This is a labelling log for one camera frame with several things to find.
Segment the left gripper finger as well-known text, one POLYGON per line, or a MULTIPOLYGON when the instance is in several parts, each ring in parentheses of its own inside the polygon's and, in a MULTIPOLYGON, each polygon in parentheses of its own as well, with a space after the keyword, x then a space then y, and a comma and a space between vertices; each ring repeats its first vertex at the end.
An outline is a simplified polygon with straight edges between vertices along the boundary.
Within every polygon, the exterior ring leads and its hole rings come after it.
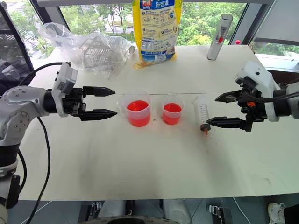
POLYGON ((83 94, 86 96, 106 97, 115 94, 115 91, 107 87, 83 86, 83 94))
POLYGON ((94 109, 92 111, 82 112, 82 114, 80 114, 80 119, 81 121, 102 120, 111 118, 117 114, 118 112, 107 109, 94 109))

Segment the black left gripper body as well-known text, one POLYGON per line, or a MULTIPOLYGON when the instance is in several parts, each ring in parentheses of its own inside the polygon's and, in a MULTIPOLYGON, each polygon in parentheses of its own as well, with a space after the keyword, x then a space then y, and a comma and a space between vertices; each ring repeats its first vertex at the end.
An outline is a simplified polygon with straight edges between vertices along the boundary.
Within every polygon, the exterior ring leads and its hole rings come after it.
POLYGON ((71 92, 66 94, 62 99, 64 112, 74 117, 81 117, 85 111, 85 103, 83 101, 85 97, 84 87, 73 88, 71 92))

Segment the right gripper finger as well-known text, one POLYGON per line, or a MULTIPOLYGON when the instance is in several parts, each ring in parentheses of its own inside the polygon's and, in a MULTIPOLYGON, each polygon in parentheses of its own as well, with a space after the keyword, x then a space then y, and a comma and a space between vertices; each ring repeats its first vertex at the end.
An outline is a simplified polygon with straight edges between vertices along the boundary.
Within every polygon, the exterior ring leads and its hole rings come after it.
POLYGON ((215 99, 215 102, 231 103, 237 102, 240 98, 241 91, 231 91, 221 94, 215 99))
POLYGON ((213 117, 206 121, 211 126, 219 128, 237 128, 241 130, 246 129, 245 120, 240 118, 228 118, 228 117, 213 117))

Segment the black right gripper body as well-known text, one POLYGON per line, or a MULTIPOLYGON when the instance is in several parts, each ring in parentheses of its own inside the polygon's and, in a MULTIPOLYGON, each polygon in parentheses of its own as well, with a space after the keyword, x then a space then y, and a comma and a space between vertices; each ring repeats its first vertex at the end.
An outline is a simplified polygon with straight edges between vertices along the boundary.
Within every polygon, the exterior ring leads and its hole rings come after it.
POLYGON ((240 121, 240 129, 250 132, 254 122, 264 122, 267 119, 264 103, 256 102, 249 97, 261 97, 261 92, 255 86, 256 83, 250 78, 244 78, 240 86, 238 105, 241 107, 241 112, 245 114, 245 120, 240 121))

